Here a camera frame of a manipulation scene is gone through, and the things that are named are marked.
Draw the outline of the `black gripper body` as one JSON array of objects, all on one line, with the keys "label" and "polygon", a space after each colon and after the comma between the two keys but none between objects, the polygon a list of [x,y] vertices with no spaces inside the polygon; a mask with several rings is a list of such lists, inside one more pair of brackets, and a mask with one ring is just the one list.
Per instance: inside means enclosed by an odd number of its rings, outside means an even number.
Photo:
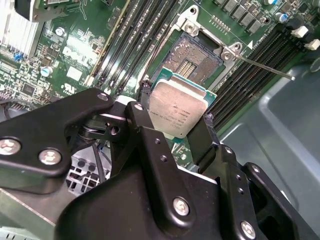
[{"label": "black gripper body", "polygon": [[[197,213],[196,222],[181,240],[231,240],[234,229],[220,219],[217,183],[179,168]],[[55,226],[57,240],[173,240],[154,219],[140,166],[125,170],[74,199]]]}]

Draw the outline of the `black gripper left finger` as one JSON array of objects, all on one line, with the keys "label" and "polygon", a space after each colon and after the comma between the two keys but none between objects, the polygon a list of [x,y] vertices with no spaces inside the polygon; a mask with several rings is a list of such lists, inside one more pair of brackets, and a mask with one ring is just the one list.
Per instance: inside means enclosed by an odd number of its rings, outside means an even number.
[{"label": "black gripper left finger", "polygon": [[0,124],[0,186],[33,194],[55,192],[72,154],[95,140],[116,147],[111,177],[139,163],[157,224],[193,224],[196,210],[164,134],[136,101],[122,107],[96,88],[60,99]]}]

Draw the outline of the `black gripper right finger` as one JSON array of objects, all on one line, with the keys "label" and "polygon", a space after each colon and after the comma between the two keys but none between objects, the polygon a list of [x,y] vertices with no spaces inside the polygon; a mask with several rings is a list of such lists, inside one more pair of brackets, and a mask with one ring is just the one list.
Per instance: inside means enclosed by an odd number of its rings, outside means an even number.
[{"label": "black gripper right finger", "polygon": [[301,240],[300,219],[285,197],[256,164],[241,165],[220,143],[210,115],[188,133],[193,162],[200,174],[217,181],[219,230],[224,240]]}]

